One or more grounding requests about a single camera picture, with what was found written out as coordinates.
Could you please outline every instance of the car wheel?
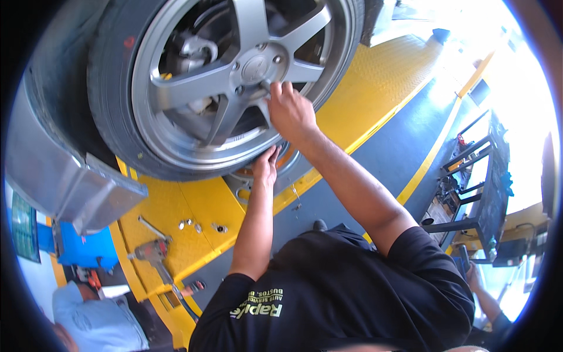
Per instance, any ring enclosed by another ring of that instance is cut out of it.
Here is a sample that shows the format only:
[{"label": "car wheel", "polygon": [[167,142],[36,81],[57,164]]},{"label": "car wheel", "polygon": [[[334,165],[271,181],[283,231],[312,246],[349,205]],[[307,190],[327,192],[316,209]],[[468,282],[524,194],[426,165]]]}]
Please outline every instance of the car wheel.
[{"label": "car wheel", "polygon": [[191,181],[234,172],[281,137],[263,80],[318,109],[344,75],[361,0],[112,0],[88,64],[109,148],[141,173]]}]

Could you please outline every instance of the tire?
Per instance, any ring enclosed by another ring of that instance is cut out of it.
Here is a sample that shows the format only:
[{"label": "tire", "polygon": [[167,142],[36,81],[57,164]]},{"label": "tire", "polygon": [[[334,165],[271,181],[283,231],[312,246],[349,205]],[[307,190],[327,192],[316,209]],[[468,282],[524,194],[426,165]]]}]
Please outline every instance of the tire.
[{"label": "tire", "polygon": [[[355,19],[352,50],[329,94],[317,104],[317,109],[342,79],[360,41],[364,2],[346,1],[353,9]],[[136,124],[131,103],[133,67],[145,32],[165,3],[165,0],[112,0],[108,4],[97,27],[87,70],[88,100],[94,121],[115,155],[144,175],[169,181],[195,181],[227,175],[243,167],[253,156],[229,167],[189,170],[154,153]]]}]

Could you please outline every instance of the man in light blue shirt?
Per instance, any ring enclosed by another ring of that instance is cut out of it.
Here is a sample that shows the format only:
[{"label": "man in light blue shirt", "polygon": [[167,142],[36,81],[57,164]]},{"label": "man in light blue shirt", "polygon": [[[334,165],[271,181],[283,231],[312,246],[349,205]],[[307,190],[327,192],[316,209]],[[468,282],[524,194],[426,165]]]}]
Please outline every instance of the man in light blue shirt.
[{"label": "man in light blue shirt", "polygon": [[125,296],[100,300],[85,284],[70,281],[53,293],[53,315],[53,330],[71,352],[149,348]]}]

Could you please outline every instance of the center cap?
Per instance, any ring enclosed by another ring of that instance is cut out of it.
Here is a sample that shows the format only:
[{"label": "center cap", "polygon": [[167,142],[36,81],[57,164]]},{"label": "center cap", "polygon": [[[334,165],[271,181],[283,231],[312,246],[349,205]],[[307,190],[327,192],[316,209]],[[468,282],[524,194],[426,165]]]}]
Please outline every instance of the center cap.
[{"label": "center cap", "polygon": [[268,61],[263,56],[255,56],[247,61],[243,67],[242,77],[248,83],[258,83],[263,80],[268,71]]}]

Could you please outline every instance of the person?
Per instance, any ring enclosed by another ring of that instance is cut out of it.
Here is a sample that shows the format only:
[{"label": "person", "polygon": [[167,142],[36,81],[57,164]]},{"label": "person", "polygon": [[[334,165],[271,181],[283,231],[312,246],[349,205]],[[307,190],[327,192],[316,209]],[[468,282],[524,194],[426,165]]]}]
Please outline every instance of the person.
[{"label": "person", "polygon": [[512,322],[502,312],[501,306],[497,300],[483,288],[477,266],[474,262],[471,262],[471,267],[466,276],[469,289],[477,296],[481,310],[492,324],[491,332],[473,327],[466,343],[495,351],[499,347],[503,337],[512,327]]},{"label": "person", "polygon": [[204,309],[189,351],[443,351],[461,345],[475,306],[453,260],[319,130],[311,102],[290,82],[270,89],[271,123],[322,174],[377,251],[343,224],[328,229],[319,220],[270,260],[280,152],[272,146],[252,166],[229,273]]},{"label": "person", "polygon": [[[182,294],[191,296],[204,288],[203,282],[194,281]],[[171,345],[166,327],[153,322],[130,292],[100,300],[88,284],[71,280],[55,290],[52,304],[53,331],[70,352],[139,351]]]}]

